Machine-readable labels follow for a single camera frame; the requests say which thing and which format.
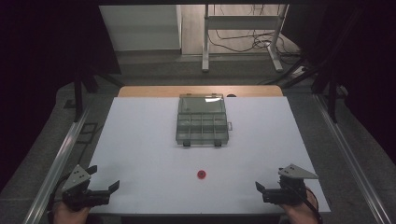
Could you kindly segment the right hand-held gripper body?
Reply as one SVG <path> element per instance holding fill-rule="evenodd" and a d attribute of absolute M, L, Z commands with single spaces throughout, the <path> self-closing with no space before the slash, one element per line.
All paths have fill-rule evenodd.
<path fill-rule="evenodd" d="M 262 198 L 265 203 L 300 205 L 307 199 L 306 179 L 318 179 L 318 176 L 295 164 L 280 168 L 279 189 L 262 188 Z"/>

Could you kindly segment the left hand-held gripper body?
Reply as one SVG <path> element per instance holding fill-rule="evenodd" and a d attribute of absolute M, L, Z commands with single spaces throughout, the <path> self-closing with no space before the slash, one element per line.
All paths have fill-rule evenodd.
<path fill-rule="evenodd" d="M 62 202 L 71 210 L 108 204 L 111 193 L 105 190 L 90 190 L 91 176 L 79 164 L 66 178 L 62 187 Z"/>

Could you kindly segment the clear plastic compartment box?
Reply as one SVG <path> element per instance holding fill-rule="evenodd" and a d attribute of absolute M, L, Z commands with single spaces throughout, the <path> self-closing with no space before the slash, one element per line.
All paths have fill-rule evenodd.
<path fill-rule="evenodd" d="M 229 122 L 222 94 L 180 94 L 176 141 L 183 147 L 222 147 L 229 141 Z"/>

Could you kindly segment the person's right hand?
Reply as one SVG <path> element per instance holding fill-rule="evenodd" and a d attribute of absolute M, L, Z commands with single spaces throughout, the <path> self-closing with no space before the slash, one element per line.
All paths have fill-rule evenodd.
<path fill-rule="evenodd" d="M 280 207 L 285 211 L 290 224 L 318 224 L 315 213 L 305 203 L 295 206 L 281 204 Z"/>

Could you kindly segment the person's left hand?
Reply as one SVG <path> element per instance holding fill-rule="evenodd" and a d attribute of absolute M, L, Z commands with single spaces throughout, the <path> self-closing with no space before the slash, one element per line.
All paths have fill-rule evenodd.
<path fill-rule="evenodd" d="M 74 211 L 69 209 L 63 202 L 60 202 L 53 213 L 53 224 L 85 224 L 89 213 L 89 207 Z"/>

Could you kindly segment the white board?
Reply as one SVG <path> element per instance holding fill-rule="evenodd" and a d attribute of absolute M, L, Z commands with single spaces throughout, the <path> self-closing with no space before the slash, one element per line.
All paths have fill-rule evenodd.
<path fill-rule="evenodd" d="M 99 214 L 261 215 L 280 208 L 264 203 L 255 182 L 278 186 L 278 170 L 314 169 L 285 97 L 228 97 L 232 124 L 226 146 L 177 144 L 176 98 L 114 99 L 91 163 L 91 189 L 120 181 Z M 205 179 L 197 172 L 206 171 Z"/>

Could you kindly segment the black metal stand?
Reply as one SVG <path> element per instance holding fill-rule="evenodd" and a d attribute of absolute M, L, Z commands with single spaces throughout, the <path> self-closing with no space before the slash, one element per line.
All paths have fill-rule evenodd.
<path fill-rule="evenodd" d="M 259 82 L 258 85 L 278 85 L 277 83 L 280 80 L 283 80 L 287 77 L 290 77 L 291 74 L 297 70 L 297 68 L 303 63 L 307 62 L 307 57 L 302 56 L 296 63 L 292 65 L 292 67 L 283 72 L 280 77 L 277 77 L 273 80 Z M 318 74 L 314 83 L 311 86 L 311 91 L 314 94 L 319 94 L 324 91 L 324 89 L 329 86 L 328 89 L 328 101 L 327 101 L 327 113 L 330 116 L 331 120 L 334 123 L 337 123 L 337 119 L 335 116 L 335 103 L 336 103 L 336 70 L 333 68 L 334 62 L 332 59 L 325 59 L 321 63 L 317 65 L 309 65 L 308 69 L 306 69 L 301 75 L 290 79 L 289 81 L 280 84 L 281 89 L 290 88 L 303 80 L 312 77 L 314 74 Z"/>
<path fill-rule="evenodd" d="M 75 104 L 76 104 L 74 122 L 79 121 L 83 113 L 82 87 L 85 87 L 85 89 L 89 93 L 96 93 L 99 90 L 99 85 L 96 79 L 94 78 L 95 76 L 99 76 L 105 79 L 107 82 L 112 83 L 119 88 L 124 87 L 124 84 L 122 82 L 115 79 L 111 75 L 103 71 L 100 71 L 99 69 L 93 67 L 92 65 L 79 68 L 75 73 L 75 79 L 74 79 L 74 92 L 75 92 Z"/>

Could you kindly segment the white cabinet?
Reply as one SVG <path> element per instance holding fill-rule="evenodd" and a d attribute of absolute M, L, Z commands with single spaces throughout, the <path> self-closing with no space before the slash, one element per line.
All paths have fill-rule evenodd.
<path fill-rule="evenodd" d="M 180 5 L 99 9 L 115 51 L 181 49 Z"/>

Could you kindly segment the aluminium rail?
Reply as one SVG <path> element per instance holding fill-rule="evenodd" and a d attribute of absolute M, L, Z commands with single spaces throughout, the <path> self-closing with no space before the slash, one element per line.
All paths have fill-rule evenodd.
<path fill-rule="evenodd" d="M 87 105 L 83 109 L 80 118 L 72 123 L 22 224 L 39 223 L 41 217 L 46 211 L 50 195 L 54 190 L 57 181 L 61 177 L 62 171 L 66 165 L 66 162 L 75 143 L 77 142 L 78 135 L 90 111 L 91 106 Z"/>
<path fill-rule="evenodd" d="M 339 125 L 335 122 L 331 116 L 328 114 L 328 107 L 322 96 L 314 94 L 319 111 L 324 118 L 329 130 L 336 142 L 336 145 L 343 155 L 346 165 L 350 172 L 352 173 L 365 201 L 367 202 L 377 224 L 396 224 L 396 222 L 391 220 L 389 212 L 387 211 L 385 205 L 380 199 L 375 187 L 369 181 L 366 174 L 363 172 L 357 158 L 355 157 L 350 144 L 342 133 Z"/>

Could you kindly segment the white desk frame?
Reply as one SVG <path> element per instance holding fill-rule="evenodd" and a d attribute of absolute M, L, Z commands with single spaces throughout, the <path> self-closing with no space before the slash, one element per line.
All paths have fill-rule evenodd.
<path fill-rule="evenodd" d="M 210 16 L 209 6 L 205 6 L 204 16 L 204 41 L 202 54 L 202 70 L 209 70 L 209 31 L 210 30 L 270 30 L 274 34 L 271 43 L 266 47 L 274 68 L 277 72 L 282 72 L 283 67 L 280 57 L 276 53 L 276 43 L 279 38 L 281 28 L 287 13 L 288 5 L 282 5 L 278 15 L 274 16 Z"/>

